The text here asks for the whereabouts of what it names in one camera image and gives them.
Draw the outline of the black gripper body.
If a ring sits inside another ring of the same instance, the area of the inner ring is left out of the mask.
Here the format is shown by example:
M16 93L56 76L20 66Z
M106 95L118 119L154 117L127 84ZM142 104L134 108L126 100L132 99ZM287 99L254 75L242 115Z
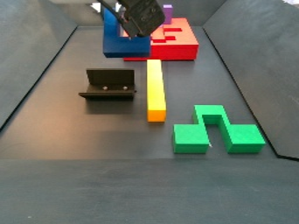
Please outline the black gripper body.
M147 37L164 23L164 11L156 0L118 0L123 10L119 22L130 38Z

